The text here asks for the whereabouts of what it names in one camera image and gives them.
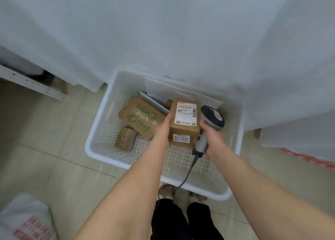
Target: laundry basket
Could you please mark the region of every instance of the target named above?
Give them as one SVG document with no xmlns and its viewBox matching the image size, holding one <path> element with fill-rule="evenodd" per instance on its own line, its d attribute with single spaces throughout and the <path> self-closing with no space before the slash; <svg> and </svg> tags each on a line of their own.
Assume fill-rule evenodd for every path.
<svg viewBox="0 0 335 240">
<path fill-rule="evenodd" d="M 139 95 L 139 90 L 145 91 L 145 77 L 224 101 L 218 108 L 225 119 L 222 130 L 224 139 L 235 153 L 240 153 L 244 124 L 242 107 L 237 101 L 223 94 L 173 79 L 158 78 L 146 72 L 119 70 L 113 74 L 87 137 L 85 150 L 88 156 L 129 169 L 145 150 L 149 141 L 139 134 L 131 151 L 115 147 L 116 137 L 124 124 L 118 113 L 126 106 L 129 98 Z M 166 152 L 161 181 L 174 186 L 180 185 L 186 177 L 193 157 L 191 149 L 171 146 Z M 207 155 L 199 158 L 182 188 L 219 201 L 227 200 L 232 195 L 226 181 Z"/>
</svg>

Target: person's right hand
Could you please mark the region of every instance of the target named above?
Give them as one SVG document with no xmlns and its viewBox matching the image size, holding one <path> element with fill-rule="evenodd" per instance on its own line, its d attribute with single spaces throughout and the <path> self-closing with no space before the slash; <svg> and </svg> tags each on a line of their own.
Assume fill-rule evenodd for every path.
<svg viewBox="0 0 335 240">
<path fill-rule="evenodd" d="M 203 120 L 200 121 L 200 126 L 206 132 L 208 149 L 206 154 L 212 159 L 217 159 L 219 156 L 224 155 L 226 152 L 231 151 L 230 147 L 226 145 L 222 137 L 221 131 L 216 131 L 210 127 Z"/>
</svg>

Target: white paper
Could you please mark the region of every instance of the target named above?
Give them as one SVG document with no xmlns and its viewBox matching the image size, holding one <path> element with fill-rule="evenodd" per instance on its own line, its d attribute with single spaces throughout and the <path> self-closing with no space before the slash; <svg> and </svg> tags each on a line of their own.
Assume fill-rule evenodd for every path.
<svg viewBox="0 0 335 240">
<path fill-rule="evenodd" d="M 173 141 L 182 142 L 182 143 L 190 143 L 190 136 L 182 135 L 182 134 L 173 134 Z"/>
<path fill-rule="evenodd" d="M 174 123 L 197 126 L 197 105 L 194 103 L 178 102 Z"/>
<path fill-rule="evenodd" d="M 217 109 L 223 103 L 222 101 L 211 98 L 209 96 L 182 89 L 151 78 L 145 77 L 144 82 L 147 94 L 150 97 L 155 98 L 162 105 L 166 103 L 167 99 L 176 100 L 181 98 L 183 94 L 186 96 L 192 96 L 194 101 L 200 103 L 200 105 L 207 105 L 214 109 Z"/>
</svg>

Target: white plastic bag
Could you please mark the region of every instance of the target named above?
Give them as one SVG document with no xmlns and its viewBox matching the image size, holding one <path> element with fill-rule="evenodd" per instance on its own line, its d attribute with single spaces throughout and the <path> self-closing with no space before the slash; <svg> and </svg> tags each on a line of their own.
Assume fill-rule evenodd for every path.
<svg viewBox="0 0 335 240">
<path fill-rule="evenodd" d="M 57 240 L 49 207 L 20 193 L 0 213 L 1 240 Z"/>
</svg>

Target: white label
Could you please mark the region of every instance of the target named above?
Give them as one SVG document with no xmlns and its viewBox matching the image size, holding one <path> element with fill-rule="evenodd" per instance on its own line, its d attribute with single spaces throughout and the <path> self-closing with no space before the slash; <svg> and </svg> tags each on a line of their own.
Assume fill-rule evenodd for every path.
<svg viewBox="0 0 335 240">
<path fill-rule="evenodd" d="M 178 102 L 174 123 L 197 126 L 197 105 L 194 103 Z"/>
<path fill-rule="evenodd" d="M 218 111 L 216 111 L 215 109 L 211 109 L 212 111 L 214 111 L 214 115 L 217 119 L 219 119 L 220 121 L 222 121 L 222 117 L 220 116 L 220 113 Z"/>
<path fill-rule="evenodd" d="M 173 134 L 173 141 L 190 143 L 189 135 Z"/>
</svg>

